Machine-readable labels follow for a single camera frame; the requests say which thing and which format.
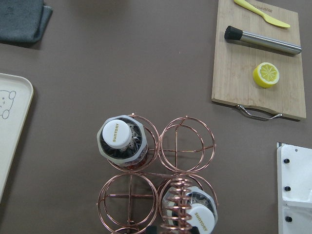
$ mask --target lemon slice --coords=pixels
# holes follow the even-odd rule
[[[269,62],[259,64],[253,71],[253,79],[257,85],[270,88],[279,80],[278,69]]]

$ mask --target stainless steel muddler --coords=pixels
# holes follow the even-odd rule
[[[267,48],[283,51],[293,55],[300,54],[302,50],[301,46],[299,45],[264,37],[255,33],[245,32],[232,26],[227,27],[224,38],[231,40],[241,40],[244,42],[261,45]]]

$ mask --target gray towel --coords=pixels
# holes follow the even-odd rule
[[[0,40],[40,40],[51,14],[43,0],[0,0]]]

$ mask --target white bottle cap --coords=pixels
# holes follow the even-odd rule
[[[198,227],[199,233],[210,234],[215,227],[214,214],[202,204],[192,204],[188,213],[192,219],[188,222],[194,227]]]
[[[120,119],[114,119],[105,124],[102,131],[104,141],[114,149],[126,147],[132,138],[130,127]]]

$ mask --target wooden cutting board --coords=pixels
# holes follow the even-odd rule
[[[263,47],[226,42],[224,39],[225,30],[231,25],[243,31],[300,45],[298,13],[259,1],[248,2],[291,27],[283,29],[273,26],[233,0],[219,0],[212,101],[240,104],[272,114],[282,113],[285,117],[305,119],[301,54],[291,56],[275,53]],[[261,88],[253,80],[253,70],[262,62],[274,64],[280,72],[279,82],[271,88]]]

